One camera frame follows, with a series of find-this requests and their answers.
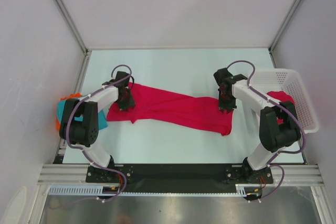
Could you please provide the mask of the red t shirt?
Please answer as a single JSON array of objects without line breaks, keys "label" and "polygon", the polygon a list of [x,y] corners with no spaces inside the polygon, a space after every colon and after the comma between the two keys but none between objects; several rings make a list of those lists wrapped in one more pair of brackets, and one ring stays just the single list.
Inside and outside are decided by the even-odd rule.
[{"label": "red t shirt", "polygon": [[134,84],[131,94],[135,107],[121,111],[116,103],[107,114],[107,121],[120,122],[158,120],[192,129],[229,135],[233,112],[222,112],[218,100],[212,97],[192,97],[185,94]]},{"label": "red t shirt", "polygon": [[267,95],[281,102],[290,101],[292,104],[295,104],[294,99],[284,91],[269,91]]}]

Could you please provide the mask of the white plastic perforated basket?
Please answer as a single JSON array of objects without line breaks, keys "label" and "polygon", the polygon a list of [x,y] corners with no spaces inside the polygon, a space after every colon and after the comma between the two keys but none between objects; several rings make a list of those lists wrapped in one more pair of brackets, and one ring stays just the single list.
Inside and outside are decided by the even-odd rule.
[{"label": "white plastic perforated basket", "polygon": [[294,100],[297,118],[304,132],[309,134],[319,130],[315,110],[299,73],[291,69],[259,69],[255,71],[250,84],[263,93],[285,92]]}]

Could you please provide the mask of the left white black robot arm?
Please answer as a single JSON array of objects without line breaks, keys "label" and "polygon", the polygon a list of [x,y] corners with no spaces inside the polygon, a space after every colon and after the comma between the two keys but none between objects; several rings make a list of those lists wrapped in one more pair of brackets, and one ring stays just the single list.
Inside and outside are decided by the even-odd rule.
[{"label": "left white black robot arm", "polygon": [[97,142],[99,112],[113,103],[120,111],[135,107],[130,82],[134,82],[130,73],[118,71],[93,93],[65,101],[59,135],[71,149],[81,151],[91,166],[99,168],[97,174],[105,182],[115,178],[116,169],[112,156]]}]

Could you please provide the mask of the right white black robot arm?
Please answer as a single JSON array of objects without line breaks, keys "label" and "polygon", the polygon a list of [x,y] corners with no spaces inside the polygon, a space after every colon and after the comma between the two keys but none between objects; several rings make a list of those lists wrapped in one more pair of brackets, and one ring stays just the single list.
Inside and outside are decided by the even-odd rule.
[{"label": "right white black robot arm", "polygon": [[214,78],[218,85],[218,107],[221,112],[233,112],[239,99],[259,117],[260,143],[243,160],[240,176],[254,183],[281,151],[301,139],[295,105],[291,101],[274,101],[254,89],[249,78],[242,74],[234,76],[227,68],[218,69]]}]

